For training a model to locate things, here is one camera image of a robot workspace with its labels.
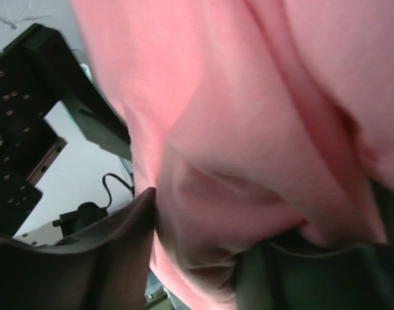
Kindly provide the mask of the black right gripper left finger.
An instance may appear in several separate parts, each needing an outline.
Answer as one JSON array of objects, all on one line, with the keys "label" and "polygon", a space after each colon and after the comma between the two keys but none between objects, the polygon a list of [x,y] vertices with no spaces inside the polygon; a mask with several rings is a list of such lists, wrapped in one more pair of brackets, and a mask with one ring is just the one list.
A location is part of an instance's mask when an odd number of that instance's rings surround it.
[{"label": "black right gripper left finger", "polygon": [[142,309],[155,198],[148,188],[55,245],[0,238],[0,309]]}]

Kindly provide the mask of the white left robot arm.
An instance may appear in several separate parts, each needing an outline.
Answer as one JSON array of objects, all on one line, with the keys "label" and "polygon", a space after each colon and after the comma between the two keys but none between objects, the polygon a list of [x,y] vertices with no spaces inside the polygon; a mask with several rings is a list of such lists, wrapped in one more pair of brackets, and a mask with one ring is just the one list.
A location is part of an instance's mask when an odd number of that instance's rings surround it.
[{"label": "white left robot arm", "polygon": [[129,154],[126,125],[57,30],[35,23],[0,52],[0,309],[112,306],[110,236],[98,224],[50,247],[13,238],[42,197],[37,182],[66,145],[45,121],[58,101],[89,141]]}]

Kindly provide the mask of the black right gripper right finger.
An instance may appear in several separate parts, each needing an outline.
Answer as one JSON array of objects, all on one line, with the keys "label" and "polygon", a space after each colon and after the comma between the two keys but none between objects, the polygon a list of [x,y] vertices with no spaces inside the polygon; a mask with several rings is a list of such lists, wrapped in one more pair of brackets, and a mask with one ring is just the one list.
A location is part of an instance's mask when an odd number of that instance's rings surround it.
[{"label": "black right gripper right finger", "polygon": [[239,309],[394,309],[394,244],[304,254],[288,242],[264,240],[241,254]]}]

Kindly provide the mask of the pink t shirt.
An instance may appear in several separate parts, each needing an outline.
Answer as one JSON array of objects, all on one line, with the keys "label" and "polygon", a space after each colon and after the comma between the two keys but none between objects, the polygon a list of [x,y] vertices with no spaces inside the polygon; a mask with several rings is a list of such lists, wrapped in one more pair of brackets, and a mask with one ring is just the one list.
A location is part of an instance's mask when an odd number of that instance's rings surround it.
[{"label": "pink t shirt", "polygon": [[235,257],[290,229],[320,247],[388,237],[394,1],[73,1],[157,191],[150,268],[191,309],[235,309]]}]

